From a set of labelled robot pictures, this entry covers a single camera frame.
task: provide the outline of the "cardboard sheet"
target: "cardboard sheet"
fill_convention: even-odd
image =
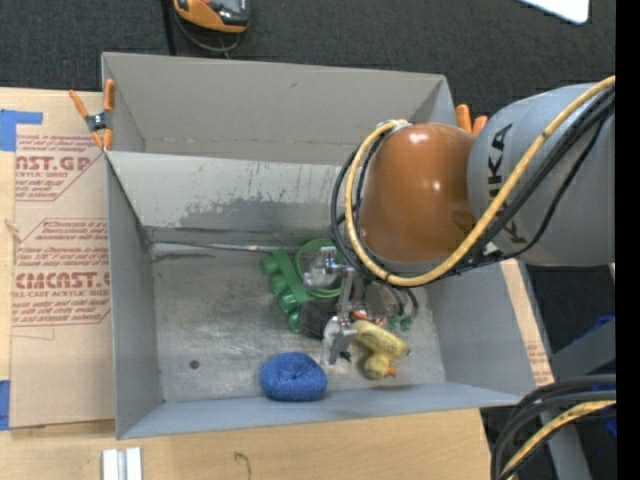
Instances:
[[[102,110],[101,93],[79,96]],[[112,418],[103,153],[67,91],[0,89],[0,107],[42,114],[3,153],[15,162],[9,424]]]

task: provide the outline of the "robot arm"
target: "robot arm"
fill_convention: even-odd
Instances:
[[[351,257],[395,286],[514,256],[539,265],[611,263],[614,148],[615,77],[516,102],[475,140],[438,123],[384,123],[337,181],[346,179]],[[335,224],[332,238],[349,255]],[[486,254],[490,242],[499,254]]]

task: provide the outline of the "blue object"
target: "blue object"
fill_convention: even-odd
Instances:
[[[0,381],[0,430],[9,430],[9,381]]]
[[[0,151],[16,150],[16,130],[19,124],[42,124],[42,118],[42,112],[0,109]]]
[[[318,400],[329,381],[320,365],[302,352],[286,352],[269,359],[260,371],[265,394],[280,402]]]

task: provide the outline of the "blue tape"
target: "blue tape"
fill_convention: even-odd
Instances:
[[[19,124],[42,124],[42,112],[0,110],[0,151],[16,150],[16,134]]]
[[[0,380],[0,430],[9,430],[9,381]]]

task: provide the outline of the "metal bracket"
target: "metal bracket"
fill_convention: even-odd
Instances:
[[[101,480],[142,480],[142,448],[102,452]]]

